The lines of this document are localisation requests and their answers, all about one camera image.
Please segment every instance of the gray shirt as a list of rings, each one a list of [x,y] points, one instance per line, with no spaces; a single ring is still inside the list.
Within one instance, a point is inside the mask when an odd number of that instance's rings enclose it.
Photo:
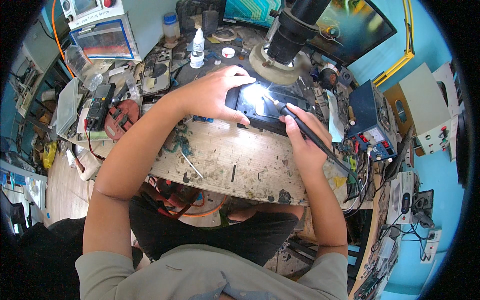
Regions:
[[[206,245],[182,245],[135,272],[132,260],[111,252],[80,256],[75,267],[85,300],[347,299],[347,259],[327,253],[292,281],[232,252]]]

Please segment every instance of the monitor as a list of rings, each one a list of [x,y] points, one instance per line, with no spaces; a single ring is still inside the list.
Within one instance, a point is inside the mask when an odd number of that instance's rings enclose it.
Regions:
[[[320,32],[309,44],[345,66],[397,33],[370,0],[332,0],[317,25]]]
[[[268,28],[274,20],[270,11],[278,11],[281,5],[282,0],[226,0],[223,21],[250,23]]]

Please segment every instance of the electrical socket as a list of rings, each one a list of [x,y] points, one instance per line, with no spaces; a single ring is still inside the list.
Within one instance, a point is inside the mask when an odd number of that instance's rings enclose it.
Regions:
[[[432,240],[427,240],[427,242],[435,242],[435,241],[439,241],[440,240],[440,237],[442,235],[442,229],[439,228],[439,229],[432,229],[430,230],[430,232],[428,233],[428,236],[432,236],[432,234],[435,235],[435,237],[432,239]]]
[[[438,249],[438,241],[428,241],[425,245],[425,254],[422,255],[422,260],[420,261],[421,264],[431,264],[433,263],[433,258],[437,253]]]

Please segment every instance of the multimeter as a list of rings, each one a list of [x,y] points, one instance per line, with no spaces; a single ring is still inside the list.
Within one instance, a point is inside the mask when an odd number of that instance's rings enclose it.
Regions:
[[[104,130],[105,117],[112,100],[115,84],[101,84],[93,94],[92,104],[87,114],[87,129],[98,132]]]

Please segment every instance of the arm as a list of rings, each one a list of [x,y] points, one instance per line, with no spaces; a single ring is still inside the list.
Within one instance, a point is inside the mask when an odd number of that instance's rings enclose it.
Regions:
[[[329,148],[331,147],[332,136],[313,114],[290,103],[287,106]],[[323,171],[327,155],[311,140],[303,139],[300,129],[292,117],[281,117],[281,120],[286,123],[287,134],[293,146],[295,164],[299,168],[310,200],[313,231],[319,243],[317,257],[329,252],[337,252],[347,257],[347,226],[342,209]]]
[[[98,173],[85,220],[84,254],[107,251],[132,258],[128,201],[170,131],[187,114],[248,125],[247,117],[225,106],[225,96],[229,89],[254,81],[238,66],[210,73],[168,93],[126,132]]]

